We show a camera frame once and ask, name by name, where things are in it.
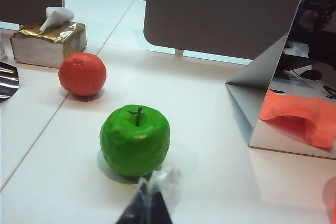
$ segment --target mirror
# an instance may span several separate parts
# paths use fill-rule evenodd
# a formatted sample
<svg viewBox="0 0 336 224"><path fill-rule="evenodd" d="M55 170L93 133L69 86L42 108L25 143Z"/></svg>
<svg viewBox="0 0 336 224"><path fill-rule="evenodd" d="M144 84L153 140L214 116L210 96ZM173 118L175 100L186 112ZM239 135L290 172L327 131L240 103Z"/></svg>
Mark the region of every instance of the mirror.
<svg viewBox="0 0 336 224"><path fill-rule="evenodd" d="M300 0L251 147L336 159L335 11Z"/></svg>

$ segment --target black object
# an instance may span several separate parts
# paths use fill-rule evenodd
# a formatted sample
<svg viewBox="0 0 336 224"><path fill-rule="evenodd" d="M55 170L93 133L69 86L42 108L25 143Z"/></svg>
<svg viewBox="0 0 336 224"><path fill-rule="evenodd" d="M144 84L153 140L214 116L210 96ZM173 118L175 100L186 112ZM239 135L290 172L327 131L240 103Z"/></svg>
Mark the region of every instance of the black object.
<svg viewBox="0 0 336 224"><path fill-rule="evenodd" d="M288 75L284 73L284 70L289 71L297 68L302 68L305 66L312 65L315 62L317 61L310 58L295 55L287 55L284 52L282 52L274 77L289 79Z"/></svg>
<svg viewBox="0 0 336 224"><path fill-rule="evenodd" d="M302 78L306 78L306 79L309 79L309 80L316 81L316 80L321 80L322 73L318 70L309 69L309 70L303 72L302 74L300 74L300 76Z"/></svg>
<svg viewBox="0 0 336 224"><path fill-rule="evenodd" d="M161 192L155 191L149 192L143 182L115 224L173 224Z"/></svg>
<svg viewBox="0 0 336 224"><path fill-rule="evenodd" d="M329 95L326 95L325 97L326 98L329 98L329 99L336 99L336 90L327 86L327 85L324 85L323 88L326 90L326 92L329 93Z"/></svg>
<svg viewBox="0 0 336 224"><path fill-rule="evenodd" d="M305 0L303 3L308 10L315 10L319 17L315 23L314 34L318 33L323 24L330 21L336 10L336 0Z"/></svg>
<svg viewBox="0 0 336 224"><path fill-rule="evenodd" d="M310 59L328 64L336 70L336 33L320 31L308 46Z"/></svg>
<svg viewBox="0 0 336 224"><path fill-rule="evenodd" d="M116 224L145 224L148 195L147 184L143 183Z"/></svg>

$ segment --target table seam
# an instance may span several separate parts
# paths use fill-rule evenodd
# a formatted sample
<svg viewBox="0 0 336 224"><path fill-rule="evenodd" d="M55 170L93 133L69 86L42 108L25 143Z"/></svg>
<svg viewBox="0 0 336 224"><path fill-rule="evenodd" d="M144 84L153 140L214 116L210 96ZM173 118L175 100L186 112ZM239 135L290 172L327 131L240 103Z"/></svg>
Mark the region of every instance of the table seam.
<svg viewBox="0 0 336 224"><path fill-rule="evenodd" d="M15 169L13 170L13 172L10 174L9 178L7 179L7 181L1 187L0 192L3 191L3 189L5 188L5 186L7 185L7 183L10 181L10 179L12 178L12 176L14 175L14 173L16 172L16 170L19 168L19 166L21 165L21 163L23 162L23 160L26 158L26 156L28 155L28 153L30 152L30 150L33 148L33 146L35 145L35 143L37 142L37 140L40 138L40 136L42 135L42 133L44 132L44 130L48 127L49 123L52 121L52 119L54 118L54 116L56 115L56 113L59 111L59 109L61 108L61 106L63 105L63 103L67 100L68 96L69 96L69 93L66 95L66 97L64 98L64 100L62 101L62 103L60 104L60 106L57 108L57 110L54 112L54 114L48 120L47 124L43 127L42 131L38 134L38 136L36 137L36 139L34 140L34 142L32 143L32 145L30 146L30 148L28 149L28 151L25 153L25 155L20 160L19 164L15 167Z"/></svg>

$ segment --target reflected orange object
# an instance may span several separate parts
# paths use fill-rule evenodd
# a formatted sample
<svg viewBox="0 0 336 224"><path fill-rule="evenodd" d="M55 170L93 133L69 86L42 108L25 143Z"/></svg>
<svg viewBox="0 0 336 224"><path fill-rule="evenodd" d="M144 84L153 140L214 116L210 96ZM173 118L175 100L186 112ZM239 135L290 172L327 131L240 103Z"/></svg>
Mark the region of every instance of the reflected orange object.
<svg viewBox="0 0 336 224"><path fill-rule="evenodd" d="M62 62L58 77L62 87L70 93L90 96L103 87L106 68L98 56L88 52L75 52Z"/></svg>
<svg viewBox="0 0 336 224"><path fill-rule="evenodd" d="M269 123L295 127L314 147L332 149L336 138L336 105L322 98L278 95L267 92L259 118Z"/></svg>

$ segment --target gold foil wrapping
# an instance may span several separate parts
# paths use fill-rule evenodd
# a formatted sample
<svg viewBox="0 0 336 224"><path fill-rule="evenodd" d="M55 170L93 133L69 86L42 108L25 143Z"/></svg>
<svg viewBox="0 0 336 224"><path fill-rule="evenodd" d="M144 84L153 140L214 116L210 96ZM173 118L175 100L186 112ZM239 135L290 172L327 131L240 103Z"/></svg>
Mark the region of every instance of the gold foil wrapping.
<svg viewBox="0 0 336 224"><path fill-rule="evenodd" d="M63 60L74 52L85 48L85 25L64 22L48 27L40 34L44 20L33 22L15 32L10 38L14 59L21 63L59 68Z"/></svg>
<svg viewBox="0 0 336 224"><path fill-rule="evenodd" d="M33 22L17 31L17 33L48 39L53 43L65 43L71 37L76 37L85 30L85 25L82 23L64 22L61 25L49 27L44 33L40 34L39 29L43 23L44 20Z"/></svg>

